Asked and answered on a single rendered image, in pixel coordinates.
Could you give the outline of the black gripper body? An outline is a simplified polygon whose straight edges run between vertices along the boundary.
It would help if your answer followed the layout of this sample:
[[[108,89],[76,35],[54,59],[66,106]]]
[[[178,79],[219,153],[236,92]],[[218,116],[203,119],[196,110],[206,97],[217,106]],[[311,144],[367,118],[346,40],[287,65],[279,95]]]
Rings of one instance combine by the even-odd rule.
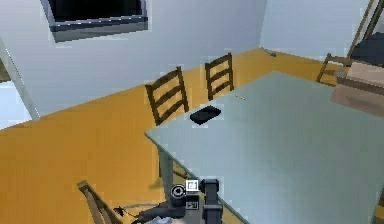
[[[169,193],[169,199],[157,206],[138,214],[138,222],[148,222],[156,217],[180,219],[186,213],[186,190],[183,185],[174,185]]]

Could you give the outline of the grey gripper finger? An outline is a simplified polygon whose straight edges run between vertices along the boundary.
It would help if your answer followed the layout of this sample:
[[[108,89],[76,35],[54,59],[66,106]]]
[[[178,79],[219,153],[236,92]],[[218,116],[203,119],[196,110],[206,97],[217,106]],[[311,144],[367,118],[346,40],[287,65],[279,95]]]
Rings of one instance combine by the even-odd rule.
[[[136,204],[115,207],[113,211],[119,214],[120,216],[123,216],[124,214],[127,213],[128,209],[139,208],[139,207],[154,207],[154,206],[156,206],[156,203],[136,203]]]

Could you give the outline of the brown wooden chair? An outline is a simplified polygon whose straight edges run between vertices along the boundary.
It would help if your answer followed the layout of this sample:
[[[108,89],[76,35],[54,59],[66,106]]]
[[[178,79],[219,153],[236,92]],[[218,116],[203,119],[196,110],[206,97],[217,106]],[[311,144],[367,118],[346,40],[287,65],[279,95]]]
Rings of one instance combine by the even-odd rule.
[[[348,57],[332,56],[330,53],[328,53],[323,61],[319,74],[317,75],[317,78],[316,78],[317,82],[321,81],[321,78],[329,62],[336,62],[336,63],[342,64],[344,67],[350,67],[352,64],[352,60]]]
[[[86,180],[80,181],[77,187],[87,200],[94,224],[123,224]]]

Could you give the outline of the dark brown slatted chair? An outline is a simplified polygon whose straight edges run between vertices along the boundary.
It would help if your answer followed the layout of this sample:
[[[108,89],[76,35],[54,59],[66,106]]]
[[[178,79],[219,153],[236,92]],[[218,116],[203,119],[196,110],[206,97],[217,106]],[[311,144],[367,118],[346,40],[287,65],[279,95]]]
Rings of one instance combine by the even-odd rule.
[[[215,73],[211,74],[211,70],[223,63],[227,63],[228,67]],[[227,53],[226,55],[223,55],[217,59],[214,59],[211,62],[207,62],[204,64],[205,67],[205,74],[206,74],[206,82],[207,82],[207,92],[208,92],[208,99],[212,100],[214,98],[214,95],[225,89],[226,87],[229,87],[230,90],[234,89],[234,76],[233,76],[233,66],[232,66],[232,54]],[[228,76],[228,80],[221,83],[217,87],[213,86],[213,83],[217,81],[218,79],[224,77],[225,75]]]
[[[156,99],[154,92],[174,78],[178,79],[178,85],[171,88],[166,93],[164,93],[159,99]],[[183,107],[185,112],[189,111],[186,88],[185,88],[185,83],[182,75],[182,69],[180,66],[177,66],[175,70],[170,71],[167,74],[163,75],[162,77],[158,78],[152,84],[146,84],[145,89],[147,91],[148,100],[151,106],[153,118],[156,125],[162,124],[180,107]],[[181,94],[181,99],[178,100],[176,103],[174,103],[163,114],[160,114],[159,107],[178,93]]]

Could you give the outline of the black flat box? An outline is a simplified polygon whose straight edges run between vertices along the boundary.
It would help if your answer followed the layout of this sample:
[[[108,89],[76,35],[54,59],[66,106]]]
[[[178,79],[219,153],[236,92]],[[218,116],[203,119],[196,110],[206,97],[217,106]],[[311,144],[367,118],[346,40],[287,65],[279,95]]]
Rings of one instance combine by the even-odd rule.
[[[198,124],[198,125],[202,125],[206,122],[208,122],[209,120],[219,116],[221,114],[221,110],[214,107],[214,106],[206,106],[194,113],[192,113],[190,115],[190,119]]]

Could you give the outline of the pale grey table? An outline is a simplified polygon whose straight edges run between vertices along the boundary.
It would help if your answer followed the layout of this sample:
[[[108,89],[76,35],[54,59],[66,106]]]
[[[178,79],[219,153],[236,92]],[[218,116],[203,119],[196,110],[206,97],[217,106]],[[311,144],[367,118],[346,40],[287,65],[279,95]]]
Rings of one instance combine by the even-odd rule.
[[[164,167],[218,179],[243,224],[370,224],[384,188],[384,119],[331,102],[332,92],[271,72],[213,100],[221,114],[207,123],[183,114],[146,135]]]

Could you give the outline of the white framed window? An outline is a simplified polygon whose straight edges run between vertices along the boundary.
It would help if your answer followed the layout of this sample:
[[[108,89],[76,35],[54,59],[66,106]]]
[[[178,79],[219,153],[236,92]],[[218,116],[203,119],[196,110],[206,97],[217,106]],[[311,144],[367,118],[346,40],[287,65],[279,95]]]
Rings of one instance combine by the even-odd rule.
[[[39,119],[20,70],[0,38],[0,130]]]

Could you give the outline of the brown wooden chest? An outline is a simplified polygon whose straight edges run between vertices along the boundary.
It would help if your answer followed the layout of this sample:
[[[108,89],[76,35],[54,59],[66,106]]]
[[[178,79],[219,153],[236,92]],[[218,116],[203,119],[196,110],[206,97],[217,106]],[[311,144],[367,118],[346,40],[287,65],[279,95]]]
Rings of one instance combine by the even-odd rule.
[[[354,62],[335,77],[331,101],[384,118],[384,68]]]

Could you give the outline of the black cushion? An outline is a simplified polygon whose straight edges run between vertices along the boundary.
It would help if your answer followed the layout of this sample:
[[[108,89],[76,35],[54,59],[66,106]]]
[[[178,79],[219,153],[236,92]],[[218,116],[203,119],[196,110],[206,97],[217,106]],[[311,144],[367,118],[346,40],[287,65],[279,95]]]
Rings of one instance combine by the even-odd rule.
[[[358,43],[354,47],[350,58],[384,67],[384,33],[376,32]]]

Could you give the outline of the black wall television set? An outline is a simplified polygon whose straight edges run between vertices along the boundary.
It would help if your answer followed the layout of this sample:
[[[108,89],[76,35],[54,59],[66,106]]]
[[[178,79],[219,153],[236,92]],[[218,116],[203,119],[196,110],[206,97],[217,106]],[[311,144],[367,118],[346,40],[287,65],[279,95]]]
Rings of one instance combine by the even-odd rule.
[[[40,0],[56,43],[148,29],[146,0]]]

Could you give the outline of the brown wooden frame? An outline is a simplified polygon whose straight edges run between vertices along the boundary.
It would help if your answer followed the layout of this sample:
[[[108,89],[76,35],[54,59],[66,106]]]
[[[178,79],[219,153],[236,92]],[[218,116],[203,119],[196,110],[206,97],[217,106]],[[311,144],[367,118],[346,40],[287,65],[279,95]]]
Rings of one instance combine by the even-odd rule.
[[[356,45],[367,39],[375,32],[384,31],[384,0],[369,0],[362,14],[347,57],[350,58]]]

